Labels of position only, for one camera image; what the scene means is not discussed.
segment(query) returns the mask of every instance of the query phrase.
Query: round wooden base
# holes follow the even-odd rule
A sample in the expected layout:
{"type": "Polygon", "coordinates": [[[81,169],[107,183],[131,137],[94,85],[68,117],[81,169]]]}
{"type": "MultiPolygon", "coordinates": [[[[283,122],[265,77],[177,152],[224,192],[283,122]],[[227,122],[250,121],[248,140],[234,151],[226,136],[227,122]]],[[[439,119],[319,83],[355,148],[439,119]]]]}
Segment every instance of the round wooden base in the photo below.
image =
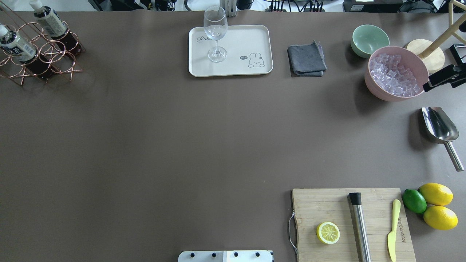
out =
{"type": "MultiPolygon", "coordinates": [[[[421,54],[424,50],[427,49],[432,44],[431,41],[425,39],[416,39],[409,42],[405,48],[409,51],[415,53],[416,55],[421,54]]],[[[442,49],[437,48],[435,49],[430,55],[427,57],[420,57],[421,60],[424,62],[425,67],[429,71],[429,74],[433,74],[440,69],[442,69],[443,64],[445,63],[445,54],[443,53],[442,49]]]]}

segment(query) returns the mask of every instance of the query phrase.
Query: metal ice scoop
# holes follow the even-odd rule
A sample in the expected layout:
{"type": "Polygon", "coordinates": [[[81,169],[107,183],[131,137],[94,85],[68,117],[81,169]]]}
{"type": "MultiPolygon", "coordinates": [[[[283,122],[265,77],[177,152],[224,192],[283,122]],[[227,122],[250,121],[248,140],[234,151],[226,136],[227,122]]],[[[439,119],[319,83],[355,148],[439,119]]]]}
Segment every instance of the metal ice scoop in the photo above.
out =
{"type": "Polygon", "coordinates": [[[421,110],[429,136],[436,143],[445,145],[456,171],[463,171],[465,168],[452,143],[452,141],[456,140],[459,136],[455,124],[441,107],[423,107],[421,110]]]}

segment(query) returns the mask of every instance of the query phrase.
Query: gray cloth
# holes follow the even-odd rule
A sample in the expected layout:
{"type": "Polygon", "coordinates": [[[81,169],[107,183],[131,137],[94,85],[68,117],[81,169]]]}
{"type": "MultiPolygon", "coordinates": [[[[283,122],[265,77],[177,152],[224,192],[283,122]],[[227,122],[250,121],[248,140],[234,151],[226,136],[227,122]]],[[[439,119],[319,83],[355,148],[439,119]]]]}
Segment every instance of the gray cloth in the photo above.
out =
{"type": "Polygon", "coordinates": [[[327,69],[322,47],[313,42],[310,45],[292,45],[288,47],[293,72],[298,76],[322,76],[327,69]]]}

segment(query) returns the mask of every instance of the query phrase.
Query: yellow knife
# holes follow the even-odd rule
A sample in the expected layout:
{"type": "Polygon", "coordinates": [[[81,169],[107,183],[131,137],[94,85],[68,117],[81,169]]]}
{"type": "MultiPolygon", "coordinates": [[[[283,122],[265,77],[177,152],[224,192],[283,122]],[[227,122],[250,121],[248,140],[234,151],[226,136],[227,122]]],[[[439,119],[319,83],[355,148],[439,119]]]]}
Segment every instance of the yellow knife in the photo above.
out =
{"type": "Polygon", "coordinates": [[[398,199],[393,201],[393,210],[391,213],[391,232],[388,233],[388,253],[393,262],[397,261],[397,255],[395,253],[395,242],[397,240],[397,224],[398,217],[400,216],[401,202],[398,199]]]}

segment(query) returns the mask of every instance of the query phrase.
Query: cutting board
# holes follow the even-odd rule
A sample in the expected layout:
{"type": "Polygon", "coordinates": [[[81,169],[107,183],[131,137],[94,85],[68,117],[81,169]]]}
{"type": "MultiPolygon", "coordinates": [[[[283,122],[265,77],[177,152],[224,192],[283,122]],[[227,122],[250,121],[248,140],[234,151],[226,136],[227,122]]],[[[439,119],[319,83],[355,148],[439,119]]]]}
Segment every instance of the cutting board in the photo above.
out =
{"type": "Polygon", "coordinates": [[[394,199],[402,203],[397,228],[397,262],[416,262],[399,188],[293,189],[298,262],[360,261],[357,231],[353,227],[352,207],[348,200],[348,194],[352,192],[361,192],[372,262],[391,261],[387,235],[391,231],[394,199]],[[324,221],[333,222],[340,229],[340,240],[337,243],[328,245],[317,238],[317,226],[324,221]]]}

